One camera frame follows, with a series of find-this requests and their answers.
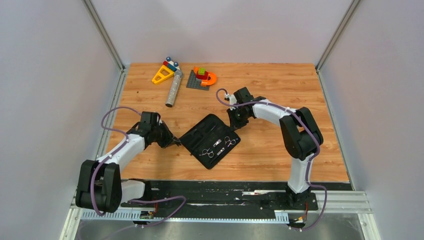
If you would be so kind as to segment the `silver thinning scissors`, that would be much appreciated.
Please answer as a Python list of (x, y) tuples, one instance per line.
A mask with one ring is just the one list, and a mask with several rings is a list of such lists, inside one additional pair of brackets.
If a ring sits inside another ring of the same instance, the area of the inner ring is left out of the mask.
[(229, 147), (231, 145), (235, 145), (237, 143), (238, 138), (230, 139), (229, 136), (226, 136), (223, 140), (218, 139), (212, 146), (217, 147), (220, 143), (224, 142), (224, 144)]

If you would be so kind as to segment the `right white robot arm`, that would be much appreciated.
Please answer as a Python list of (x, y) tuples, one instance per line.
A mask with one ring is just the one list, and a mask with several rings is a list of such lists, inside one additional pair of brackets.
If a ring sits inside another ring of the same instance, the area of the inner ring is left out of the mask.
[(230, 126), (240, 129), (250, 117), (266, 120), (280, 127), (286, 151), (291, 156), (291, 168), (285, 202), (292, 209), (304, 206), (311, 192), (310, 175), (314, 158), (320, 153), (323, 136), (306, 108), (284, 107), (268, 99), (237, 102), (234, 95), (228, 101)]

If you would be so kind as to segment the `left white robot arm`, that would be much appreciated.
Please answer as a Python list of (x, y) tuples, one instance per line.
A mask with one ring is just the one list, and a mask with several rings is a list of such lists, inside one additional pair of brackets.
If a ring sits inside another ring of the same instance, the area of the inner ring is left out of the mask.
[(94, 210), (100, 216), (114, 213), (122, 203), (132, 200), (142, 207), (149, 206), (153, 193), (146, 188), (146, 182), (136, 178), (123, 180), (121, 173), (134, 157), (153, 143), (162, 149), (181, 145), (165, 122), (137, 122), (107, 154), (96, 160), (85, 160), (80, 167), (76, 206)]

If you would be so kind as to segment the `small silver scissors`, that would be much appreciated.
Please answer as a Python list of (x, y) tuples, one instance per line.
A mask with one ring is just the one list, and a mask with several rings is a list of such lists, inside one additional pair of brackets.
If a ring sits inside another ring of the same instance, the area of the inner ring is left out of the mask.
[(226, 150), (225, 147), (222, 147), (215, 153), (211, 148), (203, 149), (202, 152), (199, 154), (200, 157), (207, 156), (209, 158), (219, 157), (223, 154), (223, 152)]

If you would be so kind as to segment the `black zip tool case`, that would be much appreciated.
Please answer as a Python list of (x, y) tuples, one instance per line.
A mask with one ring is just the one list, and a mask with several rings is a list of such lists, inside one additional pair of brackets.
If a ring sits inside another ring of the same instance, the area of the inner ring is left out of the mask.
[[(238, 138), (235, 145), (227, 147), (224, 142), (213, 147), (218, 139), (224, 139), (229, 136), (230, 139)], [(208, 114), (189, 131), (180, 138), (181, 144), (189, 151), (190, 155), (195, 157), (206, 169), (211, 170), (215, 167), (237, 144), (241, 138), (231, 130), (218, 116)], [(199, 156), (203, 149), (211, 148), (215, 153), (219, 149), (225, 148), (225, 151), (219, 157), (209, 158), (208, 156)]]

